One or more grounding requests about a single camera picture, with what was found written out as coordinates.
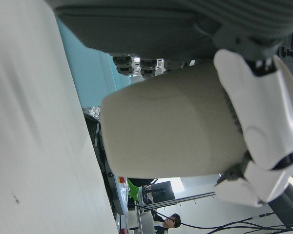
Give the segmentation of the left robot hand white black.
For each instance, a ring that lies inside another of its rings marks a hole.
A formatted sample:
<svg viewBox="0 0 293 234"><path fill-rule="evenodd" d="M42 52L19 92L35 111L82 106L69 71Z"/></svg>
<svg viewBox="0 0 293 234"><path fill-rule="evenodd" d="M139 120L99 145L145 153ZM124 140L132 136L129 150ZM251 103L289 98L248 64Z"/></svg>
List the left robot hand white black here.
<svg viewBox="0 0 293 234"><path fill-rule="evenodd" d="M277 53L293 0L50 0L86 47L144 81L106 96L113 172L133 178L220 173L219 199L260 207L293 176L293 75Z"/></svg>

